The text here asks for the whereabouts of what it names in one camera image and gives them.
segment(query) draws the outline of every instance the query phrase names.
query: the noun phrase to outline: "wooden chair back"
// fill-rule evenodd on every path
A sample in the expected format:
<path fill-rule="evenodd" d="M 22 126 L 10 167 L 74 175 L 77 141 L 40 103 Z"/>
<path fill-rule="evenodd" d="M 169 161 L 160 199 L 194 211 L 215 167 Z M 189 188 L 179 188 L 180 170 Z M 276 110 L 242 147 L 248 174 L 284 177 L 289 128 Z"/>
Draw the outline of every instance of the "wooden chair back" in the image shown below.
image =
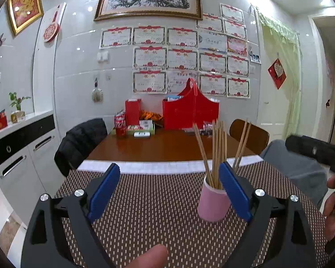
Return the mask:
<path fill-rule="evenodd" d="M 241 140 L 245 121 L 236 119 L 230 127 L 230 136 L 237 141 Z M 259 155 L 267 147 L 269 142 L 269 133 L 255 125 L 251 126 L 246 147 Z"/>

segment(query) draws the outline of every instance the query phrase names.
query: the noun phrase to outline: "human hand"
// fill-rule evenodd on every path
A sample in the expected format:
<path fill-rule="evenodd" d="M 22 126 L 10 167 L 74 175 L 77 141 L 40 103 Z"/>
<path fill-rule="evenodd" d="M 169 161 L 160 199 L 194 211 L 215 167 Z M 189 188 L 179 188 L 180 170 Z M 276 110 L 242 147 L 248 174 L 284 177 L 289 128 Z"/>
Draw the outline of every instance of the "human hand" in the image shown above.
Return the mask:
<path fill-rule="evenodd" d="M 328 180 L 328 188 L 335 189 L 335 175 Z M 325 220 L 325 236 L 328 241 L 335 237 L 335 193 L 328 197 L 325 202 L 323 216 Z"/>
<path fill-rule="evenodd" d="M 125 268 L 163 268 L 168 259 L 167 251 L 164 245 L 156 245 L 143 255 L 135 258 Z"/>

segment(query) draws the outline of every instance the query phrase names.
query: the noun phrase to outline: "wooden dining table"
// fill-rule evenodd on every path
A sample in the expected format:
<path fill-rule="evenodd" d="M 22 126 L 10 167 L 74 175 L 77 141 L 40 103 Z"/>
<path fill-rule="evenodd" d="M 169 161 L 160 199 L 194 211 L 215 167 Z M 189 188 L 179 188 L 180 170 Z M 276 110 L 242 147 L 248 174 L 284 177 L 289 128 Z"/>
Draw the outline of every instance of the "wooden dining table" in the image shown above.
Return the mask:
<path fill-rule="evenodd" d="M 212 136 L 202 136 L 207 159 L 212 159 Z M 235 157 L 239 142 L 228 135 L 227 157 Z M 243 156 L 254 155 L 245 148 Z M 109 134 L 89 155 L 88 160 L 101 161 L 192 161 L 202 160 L 195 133 L 156 129 L 149 138 Z"/>

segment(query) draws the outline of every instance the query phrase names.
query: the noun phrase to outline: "placemat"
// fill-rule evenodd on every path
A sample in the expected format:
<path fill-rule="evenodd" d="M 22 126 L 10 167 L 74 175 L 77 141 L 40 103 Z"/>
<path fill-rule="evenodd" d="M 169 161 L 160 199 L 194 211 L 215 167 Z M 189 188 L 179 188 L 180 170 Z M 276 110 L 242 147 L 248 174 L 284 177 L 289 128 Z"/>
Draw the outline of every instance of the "placemat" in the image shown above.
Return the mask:
<path fill-rule="evenodd" d="M 57 192 L 57 197 L 86 188 L 99 172 L 72 170 Z M 285 176 L 266 162 L 242 166 L 238 175 L 249 179 L 254 188 L 263 188 L 273 197 L 287 198 L 297 194 L 312 230 L 317 267 L 328 260 L 324 252 L 324 218 Z M 231 207 L 218 223 L 201 220 L 197 214 L 204 173 L 179 175 L 123 174 L 103 216 L 92 226 L 109 257 L 119 268 L 152 246 L 161 243 L 170 252 L 166 267 L 221 267 L 235 248 L 247 223 Z M 69 219 L 63 219 L 72 256 L 85 266 Z M 275 220 L 271 219 L 263 245 L 252 267 L 260 265 L 272 237 Z"/>

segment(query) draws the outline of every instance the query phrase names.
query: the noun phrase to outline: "black drawer front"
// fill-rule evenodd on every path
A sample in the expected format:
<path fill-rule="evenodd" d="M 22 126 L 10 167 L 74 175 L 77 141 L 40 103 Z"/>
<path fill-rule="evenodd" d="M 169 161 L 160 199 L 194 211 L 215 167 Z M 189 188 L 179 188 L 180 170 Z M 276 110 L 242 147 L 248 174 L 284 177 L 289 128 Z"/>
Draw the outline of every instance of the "black drawer front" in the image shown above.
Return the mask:
<path fill-rule="evenodd" d="M 48 116 L 0 139 L 0 164 L 37 138 L 54 129 L 54 116 Z"/>

